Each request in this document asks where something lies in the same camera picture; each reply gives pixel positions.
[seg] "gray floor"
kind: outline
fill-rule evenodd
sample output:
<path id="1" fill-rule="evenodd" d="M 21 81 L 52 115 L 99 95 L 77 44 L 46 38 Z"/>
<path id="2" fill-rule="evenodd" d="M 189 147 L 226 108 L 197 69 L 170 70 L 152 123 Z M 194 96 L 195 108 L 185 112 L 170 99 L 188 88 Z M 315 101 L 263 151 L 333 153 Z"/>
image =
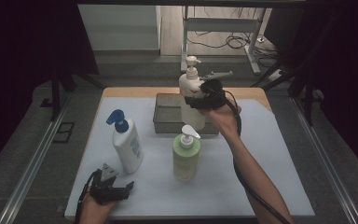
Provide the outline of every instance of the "gray floor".
<path id="1" fill-rule="evenodd" d="M 183 12 L 182 7 L 161 7 L 161 55 L 173 56 L 180 55 L 183 43 Z M 188 17 L 195 18 L 230 18 L 230 19 L 252 19 L 259 17 L 262 8 L 243 7 L 189 7 Z M 266 10 L 263 23 L 259 34 L 264 34 L 266 24 L 269 20 L 271 8 Z M 211 32 L 202 35 L 204 32 L 188 32 L 187 37 L 190 41 L 202 43 L 209 46 L 223 46 L 230 33 Z M 244 35 L 235 34 L 235 36 L 244 37 Z M 236 41 L 232 41 L 233 46 L 238 46 Z M 256 43 L 260 48 L 269 47 L 269 43 Z M 245 55 L 241 49 L 233 49 L 229 46 L 222 48 L 208 48 L 199 44 L 188 42 L 187 51 L 191 55 Z"/>
<path id="2" fill-rule="evenodd" d="M 211 69 L 234 71 L 235 77 L 223 80 L 225 87 L 249 86 L 257 80 L 243 58 L 202 60 L 205 63 L 204 67 L 200 67 L 201 73 L 208 73 Z M 135 59 L 127 60 L 124 64 L 100 63 L 99 67 L 101 75 L 96 79 L 107 86 L 177 86 L 177 78 L 180 75 L 179 57 L 144 56 L 142 61 Z M 85 80 L 77 76 L 74 78 L 76 91 L 71 94 L 62 93 L 62 98 L 65 95 L 71 96 L 62 122 L 74 122 L 74 131 L 67 144 L 52 143 L 48 148 L 14 219 L 15 223 L 71 223 L 62 215 L 102 94 L 102 90 Z M 296 108 L 287 96 L 285 90 L 288 85 L 289 83 L 284 83 L 268 91 L 268 99 L 316 213 L 315 217 L 295 217 L 296 222 L 350 223 L 298 118 Z M 50 98 L 49 83 L 35 89 L 33 104 L 0 155 L 0 214 L 50 124 L 51 108 L 40 107 L 45 98 Z M 323 142 L 338 176 L 358 208 L 358 160 L 325 119 L 317 104 L 313 108 L 313 121 L 314 129 Z M 230 220 L 230 223 L 243 222 L 243 219 L 237 218 Z M 227 220 L 197 220 L 194 223 L 227 223 Z"/>

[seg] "blue pump cap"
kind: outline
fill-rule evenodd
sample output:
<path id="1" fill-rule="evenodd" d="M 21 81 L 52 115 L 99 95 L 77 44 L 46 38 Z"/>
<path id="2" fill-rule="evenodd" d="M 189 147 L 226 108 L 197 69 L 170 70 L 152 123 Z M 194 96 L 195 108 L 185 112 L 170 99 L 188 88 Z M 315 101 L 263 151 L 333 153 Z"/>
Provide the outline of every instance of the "blue pump cap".
<path id="1" fill-rule="evenodd" d="M 115 123 L 116 131 L 118 133 L 124 133 L 129 129 L 129 123 L 124 118 L 124 112 L 120 109 L 117 109 L 112 112 L 112 114 L 106 120 L 106 123 L 109 125 Z"/>

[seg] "pump bottle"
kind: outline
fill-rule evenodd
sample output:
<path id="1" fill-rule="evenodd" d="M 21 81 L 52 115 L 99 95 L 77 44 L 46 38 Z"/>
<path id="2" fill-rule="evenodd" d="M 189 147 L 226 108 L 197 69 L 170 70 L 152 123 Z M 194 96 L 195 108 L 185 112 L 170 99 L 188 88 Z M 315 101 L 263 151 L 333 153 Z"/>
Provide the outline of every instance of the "pump bottle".
<path id="1" fill-rule="evenodd" d="M 182 182 L 191 180 L 197 172 L 200 154 L 200 135 L 190 126 L 182 128 L 173 140 L 173 174 Z"/>
<path id="2" fill-rule="evenodd" d="M 132 119 L 125 119 L 124 112 L 119 109 L 112 112 L 106 123 L 115 123 L 112 142 L 124 172 L 134 173 L 144 158 L 135 123 Z"/>
<path id="3" fill-rule="evenodd" d="M 194 67 L 197 63 L 201 63 L 194 56 L 186 57 L 188 68 L 186 73 L 179 77 L 179 89 L 181 97 L 181 115 L 182 122 L 193 127 L 194 130 L 201 130 L 205 127 L 205 116 L 190 105 L 186 104 L 185 97 L 203 98 L 204 94 L 200 89 L 200 85 L 204 82 L 200 80 L 197 68 Z"/>

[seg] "wooden table edge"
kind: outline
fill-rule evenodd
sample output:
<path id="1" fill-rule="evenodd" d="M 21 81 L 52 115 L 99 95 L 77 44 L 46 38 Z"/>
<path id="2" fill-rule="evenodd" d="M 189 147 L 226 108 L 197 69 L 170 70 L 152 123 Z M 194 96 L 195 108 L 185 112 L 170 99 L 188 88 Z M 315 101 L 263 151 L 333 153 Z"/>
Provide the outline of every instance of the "wooden table edge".
<path id="1" fill-rule="evenodd" d="M 254 99 L 272 112 L 266 93 L 261 88 L 224 88 L 236 99 Z M 103 90 L 104 97 L 156 97 L 157 93 L 179 93 L 177 87 L 109 87 Z"/>

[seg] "bottle label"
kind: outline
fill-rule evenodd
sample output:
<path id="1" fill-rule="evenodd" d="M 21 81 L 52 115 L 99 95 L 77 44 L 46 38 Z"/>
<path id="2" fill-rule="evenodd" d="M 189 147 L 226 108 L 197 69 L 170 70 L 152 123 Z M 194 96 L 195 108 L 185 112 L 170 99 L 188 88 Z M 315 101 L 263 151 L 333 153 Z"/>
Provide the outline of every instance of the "bottle label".
<path id="1" fill-rule="evenodd" d="M 130 146 L 132 148 L 132 152 L 133 154 L 139 158 L 141 156 L 141 150 L 139 149 L 139 142 L 138 142 L 138 139 L 136 137 L 134 137 L 132 140 L 131 140 L 131 143 L 130 143 Z"/>
<path id="2" fill-rule="evenodd" d="M 180 87 L 179 93 L 182 96 L 189 96 L 189 97 L 201 97 L 202 96 L 202 92 L 200 90 L 191 90 L 190 88 L 186 88 L 186 87 Z"/>
<path id="3" fill-rule="evenodd" d="M 197 172 L 198 154 L 191 158 L 183 158 L 173 153 L 173 173 L 180 181 L 191 180 Z"/>

